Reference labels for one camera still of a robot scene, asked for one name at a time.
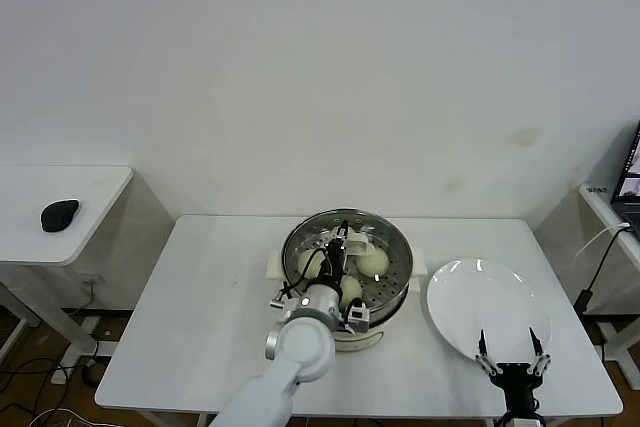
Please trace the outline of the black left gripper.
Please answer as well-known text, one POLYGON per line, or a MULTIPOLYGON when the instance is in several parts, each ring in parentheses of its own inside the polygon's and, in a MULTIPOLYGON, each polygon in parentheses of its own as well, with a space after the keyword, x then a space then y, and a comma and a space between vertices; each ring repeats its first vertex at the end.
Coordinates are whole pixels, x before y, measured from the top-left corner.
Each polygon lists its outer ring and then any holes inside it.
POLYGON ((323 232, 319 236, 320 246, 326 246, 322 262, 322 278, 332 283, 340 283, 344 276, 346 250, 343 243, 348 240, 349 223, 343 220, 334 232, 323 232))

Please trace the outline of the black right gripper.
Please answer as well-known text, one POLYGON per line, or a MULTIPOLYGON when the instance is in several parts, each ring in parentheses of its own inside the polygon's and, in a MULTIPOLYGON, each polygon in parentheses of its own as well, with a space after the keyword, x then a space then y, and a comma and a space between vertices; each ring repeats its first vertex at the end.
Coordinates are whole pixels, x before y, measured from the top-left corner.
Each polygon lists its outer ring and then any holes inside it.
POLYGON ((551 357, 545 353, 542 343, 534 330, 529 334, 535 354, 532 363, 499 363, 496 365, 489 357, 484 330, 480 331, 478 353, 475 361, 489 376, 491 383, 504 394, 508 412, 535 412, 534 391, 543 383, 543 374, 547 370, 551 357))

